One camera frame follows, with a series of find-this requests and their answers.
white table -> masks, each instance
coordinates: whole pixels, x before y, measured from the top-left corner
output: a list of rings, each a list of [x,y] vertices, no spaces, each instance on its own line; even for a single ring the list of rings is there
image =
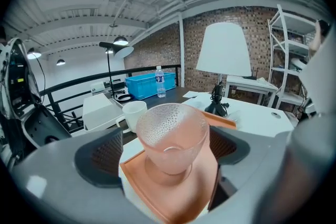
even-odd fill
[[[191,105],[198,109],[204,110],[210,104],[210,94],[202,94],[196,98],[190,98],[185,101],[185,104]],[[223,103],[229,103],[228,114],[233,112],[239,112],[238,129],[243,132],[248,132],[257,135],[274,137],[276,134],[284,131],[291,131],[293,129],[292,124],[281,110],[267,108],[256,104],[242,102],[234,99],[223,98]],[[272,115],[272,112],[277,113],[280,118],[276,118]],[[143,150],[143,146],[139,139],[129,142],[124,145],[123,153],[120,158],[120,163],[127,161],[132,156]],[[119,177],[122,180],[125,196],[131,201],[139,210],[150,218],[161,222],[152,211],[146,206],[146,204],[135,193],[132,186],[128,182],[122,169],[119,167]],[[207,206],[201,212],[199,216],[207,213]]]
[[[278,91],[278,87],[275,87],[273,84],[267,81],[261,82],[259,80],[244,79],[243,77],[227,76],[224,97],[228,97],[230,86],[236,86],[237,90],[259,93],[257,104],[261,103],[263,94],[267,96],[267,94],[271,92],[272,95],[268,102],[269,108],[272,107],[276,92]]]

bottle label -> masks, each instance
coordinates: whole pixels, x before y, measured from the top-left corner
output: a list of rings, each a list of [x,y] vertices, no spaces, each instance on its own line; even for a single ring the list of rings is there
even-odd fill
[[[156,77],[156,82],[164,82],[164,76],[157,76]]]

water bottle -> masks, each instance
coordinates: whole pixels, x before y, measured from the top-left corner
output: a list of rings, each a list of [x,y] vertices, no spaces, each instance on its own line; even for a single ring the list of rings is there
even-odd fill
[[[165,97],[166,96],[166,88],[164,87],[164,73],[161,70],[161,66],[156,67],[155,72],[155,79],[156,79],[156,90],[158,97]]]

blue bin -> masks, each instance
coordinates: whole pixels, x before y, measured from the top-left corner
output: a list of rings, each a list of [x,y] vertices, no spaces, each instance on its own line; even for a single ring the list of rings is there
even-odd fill
[[[166,91],[176,87],[175,76],[175,73],[164,73]],[[138,100],[157,94],[155,73],[125,78],[125,84],[128,88],[128,93],[134,95]]]

black railing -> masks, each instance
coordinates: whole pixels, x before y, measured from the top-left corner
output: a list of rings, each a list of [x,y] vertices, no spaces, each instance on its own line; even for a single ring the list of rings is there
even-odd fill
[[[178,68],[180,68],[180,67],[181,67],[181,65],[169,65],[169,66],[162,66],[161,67],[162,69],[175,68],[176,86],[179,86],[178,85],[178,75],[179,75]],[[143,71],[151,71],[151,70],[156,70],[156,66],[139,67],[139,68],[131,68],[131,69],[113,71],[113,72],[111,72],[111,76],[113,77],[113,76],[117,76],[117,75],[121,75],[121,74],[127,74],[128,77],[131,77],[131,76],[133,76],[133,73],[143,72]],[[105,73],[91,75],[91,76],[87,76],[87,77],[83,77],[83,78],[79,78],[79,79],[70,80],[70,81],[52,86],[52,87],[50,87],[50,88],[48,88],[44,91],[40,91],[40,95],[41,95],[41,97],[44,96],[44,95],[48,96],[50,104],[46,105],[46,107],[50,106],[52,109],[49,109],[49,108],[48,109],[50,111],[54,112],[57,120],[65,127],[65,129],[67,129],[70,133],[73,133],[73,132],[79,131],[79,130],[84,128],[82,120],[81,120],[82,116],[76,117],[75,113],[73,112],[73,110],[81,108],[83,106],[83,104],[77,105],[73,108],[69,108],[69,109],[66,109],[66,110],[63,110],[63,111],[61,111],[61,109],[59,107],[59,104],[61,102],[68,101],[72,98],[91,93],[91,91],[85,91],[85,92],[82,92],[82,93],[78,93],[78,94],[72,95],[70,97],[66,97],[66,98],[63,98],[61,100],[57,100],[57,101],[54,100],[54,97],[53,97],[52,93],[56,92],[56,91],[59,91],[59,90],[62,90],[62,89],[67,88],[67,87],[71,87],[71,86],[74,86],[74,85],[84,83],[84,82],[97,80],[97,79],[103,79],[103,78],[107,78],[107,77],[109,77],[109,73],[105,72]],[[66,114],[67,112],[71,112],[72,116],[67,115]],[[74,128],[74,129],[71,129],[69,127],[70,123],[71,124],[76,123],[78,127]]]

